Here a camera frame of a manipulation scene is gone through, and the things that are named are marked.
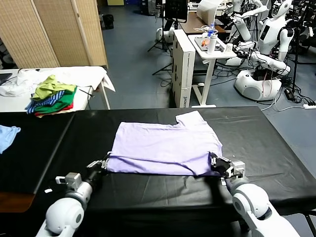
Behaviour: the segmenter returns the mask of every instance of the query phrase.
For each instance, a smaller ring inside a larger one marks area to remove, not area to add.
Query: light blue cloth
[[[0,154],[2,154],[4,150],[11,146],[16,134],[19,131],[21,131],[21,128],[16,126],[6,127],[0,125]]]

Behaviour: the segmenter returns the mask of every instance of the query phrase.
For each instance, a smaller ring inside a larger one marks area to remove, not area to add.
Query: cardboard box
[[[177,108],[190,106],[196,50],[183,30],[174,31],[171,87]]]

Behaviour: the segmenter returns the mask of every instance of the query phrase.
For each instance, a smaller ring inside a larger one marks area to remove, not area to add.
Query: white desk
[[[40,69],[40,71],[51,70],[51,69]],[[0,70],[0,74],[4,73],[12,73],[12,77],[16,77],[18,73],[18,69],[10,69],[10,70]],[[103,93],[103,99],[108,109],[110,109],[109,101],[107,95],[105,93],[103,82],[99,84],[100,92]],[[88,104],[88,100],[90,99],[90,95],[83,91],[92,94],[93,89],[91,87],[78,87],[74,96],[74,111],[84,110]],[[0,95],[0,112],[25,112],[26,106],[31,101],[31,95],[25,94],[20,97],[5,97]]]
[[[199,88],[198,85],[192,86],[193,91],[195,92],[195,94],[197,96],[197,100],[200,104],[200,106],[195,106],[195,107],[203,107],[203,108],[215,107],[215,105],[207,105],[206,99],[207,99],[207,95],[209,92],[209,88],[211,86],[211,81],[212,81],[212,76],[213,76],[213,71],[214,71],[216,59],[218,59],[218,58],[234,58],[237,55],[234,52],[223,53],[221,51],[214,51],[212,54],[207,54],[206,51],[201,51],[199,46],[195,42],[195,38],[201,37],[201,35],[189,35],[188,37],[189,37],[189,40],[191,41],[191,43],[193,44],[194,48],[196,49],[196,51],[200,55],[200,57],[205,60],[204,63],[209,62],[202,94],[200,93],[200,91],[198,89]],[[218,38],[217,38],[217,43],[219,43],[220,46],[224,48],[224,50],[226,49],[226,45]]]

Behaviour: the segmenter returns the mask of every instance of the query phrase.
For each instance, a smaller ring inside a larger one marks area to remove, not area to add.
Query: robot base
[[[244,70],[237,75],[235,88],[239,93],[251,100],[273,100],[281,88],[282,83],[277,80],[255,80],[252,76],[255,70]]]
[[[174,28],[171,27],[169,31],[164,31],[163,36],[166,43],[173,43]],[[156,31],[156,40],[162,39],[162,28],[158,28]]]

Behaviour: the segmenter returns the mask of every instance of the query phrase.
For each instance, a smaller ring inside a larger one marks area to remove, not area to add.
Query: water bottle
[[[211,35],[216,32],[217,30],[215,29],[214,27],[214,23],[211,23],[211,25],[209,26],[209,29],[208,29],[208,37],[211,37]]]
[[[215,29],[214,24],[211,23],[211,25],[210,25],[210,27],[209,27],[209,29],[208,29],[208,32],[207,32],[207,40],[206,40],[206,42],[205,42],[206,45],[209,45],[209,44],[210,44],[211,36],[212,36],[213,34],[217,33],[217,32],[218,32],[218,30]]]

